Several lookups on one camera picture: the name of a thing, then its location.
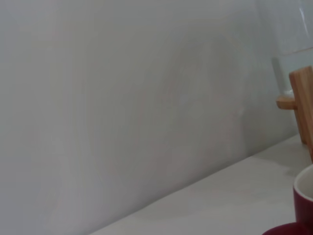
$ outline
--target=white countertop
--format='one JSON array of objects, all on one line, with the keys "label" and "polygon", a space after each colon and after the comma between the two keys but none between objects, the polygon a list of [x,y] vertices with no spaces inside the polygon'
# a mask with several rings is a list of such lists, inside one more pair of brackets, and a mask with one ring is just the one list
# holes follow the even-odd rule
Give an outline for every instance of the white countertop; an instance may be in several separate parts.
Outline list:
[{"label": "white countertop", "polygon": [[261,235],[294,222],[293,180],[310,164],[295,136],[92,235]]}]

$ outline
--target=white surface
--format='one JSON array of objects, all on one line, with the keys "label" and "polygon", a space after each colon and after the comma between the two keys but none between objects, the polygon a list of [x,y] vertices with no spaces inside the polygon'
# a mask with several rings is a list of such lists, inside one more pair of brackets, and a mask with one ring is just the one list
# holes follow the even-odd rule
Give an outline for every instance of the white surface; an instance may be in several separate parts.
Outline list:
[{"label": "white surface", "polygon": [[0,1],[0,234],[86,235],[295,133],[252,0]]},{"label": "white surface", "polygon": [[293,181],[310,164],[296,136],[92,235],[261,235],[294,222]]}]

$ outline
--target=mug rim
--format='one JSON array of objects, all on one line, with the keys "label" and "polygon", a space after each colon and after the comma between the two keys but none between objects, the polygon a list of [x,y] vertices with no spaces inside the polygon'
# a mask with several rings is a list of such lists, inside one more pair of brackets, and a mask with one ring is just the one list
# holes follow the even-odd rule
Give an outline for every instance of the mug rim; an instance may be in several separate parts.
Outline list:
[{"label": "mug rim", "polygon": [[294,183],[293,183],[293,189],[296,191],[296,193],[298,195],[300,195],[301,197],[313,202],[313,198],[306,196],[303,192],[300,191],[300,189],[298,188],[298,182],[299,180],[311,169],[313,168],[313,165],[308,166],[307,168],[305,168],[304,170],[302,170],[295,178]]}]

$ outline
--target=wooden mug holder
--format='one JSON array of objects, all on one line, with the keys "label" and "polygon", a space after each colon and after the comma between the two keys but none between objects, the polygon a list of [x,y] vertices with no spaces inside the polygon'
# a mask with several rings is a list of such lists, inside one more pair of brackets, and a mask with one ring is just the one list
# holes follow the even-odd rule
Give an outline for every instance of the wooden mug holder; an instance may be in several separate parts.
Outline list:
[{"label": "wooden mug holder", "polygon": [[278,108],[294,110],[302,143],[308,146],[313,162],[313,69],[301,68],[289,74],[294,97],[281,95]]}]

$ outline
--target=white wall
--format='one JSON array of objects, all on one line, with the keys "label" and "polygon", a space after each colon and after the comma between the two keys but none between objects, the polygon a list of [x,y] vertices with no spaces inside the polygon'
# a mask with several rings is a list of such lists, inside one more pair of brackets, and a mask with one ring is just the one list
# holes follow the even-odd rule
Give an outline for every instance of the white wall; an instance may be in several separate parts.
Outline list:
[{"label": "white wall", "polygon": [[295,133],[251,0],[0,2],[0,234],[85,235]]}]

